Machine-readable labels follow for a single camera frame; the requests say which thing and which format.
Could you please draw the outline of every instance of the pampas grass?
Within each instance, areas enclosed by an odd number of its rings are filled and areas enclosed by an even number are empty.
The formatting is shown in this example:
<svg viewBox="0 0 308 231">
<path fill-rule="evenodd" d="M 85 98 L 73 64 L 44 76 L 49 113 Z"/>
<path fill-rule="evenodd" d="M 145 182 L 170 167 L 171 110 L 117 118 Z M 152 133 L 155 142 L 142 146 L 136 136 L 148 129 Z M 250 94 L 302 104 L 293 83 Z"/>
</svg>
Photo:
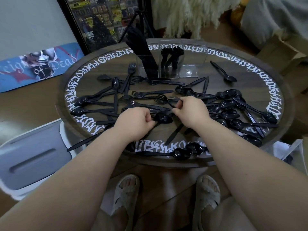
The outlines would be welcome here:
<svg viewBox="0 0 308 231">
<path fill-rule="evenodd" d="M 166 37 L 180 37 L 184 31 L 191 31 L 192 38 L 200 38 L 201 27 L 213 23 L 219 26 L 223 12 L 234 9 L 241 0 L 155 0 L 153 18 L 159 13 L 168 13 Z"/>
</svg>

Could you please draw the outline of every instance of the slipper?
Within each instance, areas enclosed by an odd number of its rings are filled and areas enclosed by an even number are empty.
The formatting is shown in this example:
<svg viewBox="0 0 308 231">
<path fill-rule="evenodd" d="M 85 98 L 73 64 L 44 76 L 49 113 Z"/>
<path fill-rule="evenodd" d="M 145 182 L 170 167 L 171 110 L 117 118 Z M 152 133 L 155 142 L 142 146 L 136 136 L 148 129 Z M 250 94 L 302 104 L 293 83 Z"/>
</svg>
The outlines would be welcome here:
<svg viewBox="0 0 308 231">
<path fill-rule="evenodd" d="M 203 177 L 209 179 L 218 189 L 215 192 L 209 185 L 205 185 L 202 182 Z M 220 189 L 216 181 L 209 175 L 200 175 L 196 182 L 196 203 L 195 210 L 192 218 L 192 231 L 204 231 L 201 224 L 201 212 L 207 206 L 210 205 L 212 208 L 216 208 L 220 203 Z"/>
<path fill-rule="evenodd" d="M 122 189 L 120 187 L 121 182 L 128 178 L 135 178 L 136 185 L 126 186 Z M 128 222 L 127 222 L 125 231 L 132 231 L 133 229 L 133 218 L 134 218 L 134 211 L 135 211 L 135 206 L 136 206 L 138 192 L 139 192 L 139 185 L 140 185 L 139 178 L 136 175 L 129 174 L 123 177 L 116 186 L 111 215 L 118 208 L 125 207 L 127 215 L 128 215 Z"/>
</svg>

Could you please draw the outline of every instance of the tripod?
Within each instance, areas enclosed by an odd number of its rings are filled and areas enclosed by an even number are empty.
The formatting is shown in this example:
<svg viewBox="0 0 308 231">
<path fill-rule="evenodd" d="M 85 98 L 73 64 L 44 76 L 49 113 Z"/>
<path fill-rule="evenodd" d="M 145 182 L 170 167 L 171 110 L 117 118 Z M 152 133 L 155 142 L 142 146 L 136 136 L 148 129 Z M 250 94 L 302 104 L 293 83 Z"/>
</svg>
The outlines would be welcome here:
<svg viewBox="0 0 308 231">
<path fill-rule="evenodd" d="M 145 26 L 147 27 L 148 29 L 148 35 L 150 38 L 154 38 L 154 34 L 153 32 L 155 31 L 154 30 L 154 27 L 153 26 L 150 26 L 149 24 L 149 19 L 148 19 L 148 16 L 146 14 L 146 11 L 143 10 L 143 2 L 142 0 L 138 0 L 138 10 L 136 10 L 133 18 L 129 21 L 129 24 L 126 26 L 124 32 L 122 33 L 120 39 L 118 40 L 118 43 L 120 43 L 125 34 L 127 33 L 127 30 L 128 28 L 133 24 L 134 20 L 136 19 L 137 15 L 139 15 L 139 19 L 140 19 L 140 30 L 142 32 L 142 34 L 144 35 L 144 23 L 145 23 Z"/>
</svg>

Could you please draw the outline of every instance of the framed picture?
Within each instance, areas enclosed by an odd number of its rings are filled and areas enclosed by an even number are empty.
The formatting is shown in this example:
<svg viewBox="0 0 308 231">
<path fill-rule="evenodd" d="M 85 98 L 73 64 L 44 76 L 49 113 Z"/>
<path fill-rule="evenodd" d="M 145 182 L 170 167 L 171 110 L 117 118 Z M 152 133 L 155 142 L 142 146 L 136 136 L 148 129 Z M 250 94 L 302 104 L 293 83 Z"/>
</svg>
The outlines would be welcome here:
<svg viewBox="0 0 308 231">
<path fill-rule="evenodd" d="M 142 0 L 57 1 L 85 55 L 116 44 L 142 3 Z M 150 4 L 151 0 L 143 2 L 144 8 Z M 148 16 L 153 23 L 151 9 Z M 133 23 L 136 25 L 140 25 L 138 16 Z"/>
</svg>

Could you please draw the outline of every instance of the hand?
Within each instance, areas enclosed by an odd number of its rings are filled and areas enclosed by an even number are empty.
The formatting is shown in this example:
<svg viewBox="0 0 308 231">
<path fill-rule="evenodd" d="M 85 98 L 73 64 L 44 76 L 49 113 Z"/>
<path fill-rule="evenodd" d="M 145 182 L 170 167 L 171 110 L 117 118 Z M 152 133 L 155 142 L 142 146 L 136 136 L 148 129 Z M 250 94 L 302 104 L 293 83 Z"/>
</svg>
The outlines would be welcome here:
<svg viewBox="0 0 308 231">
<path fill-rule="evenodd" d="M 201 120 L 211 120 L 206 105 L 193 96 L 181 97 L 172 112 L 186 127 L 192 129 L 195 129 Z"/>
<path fill-rule="evenodd" d="M 140 140 L 155 125 L 147 108 L 129 108 L 115 122 L 114 128 L 128 138 L 128 143 Z"/>
</svg>

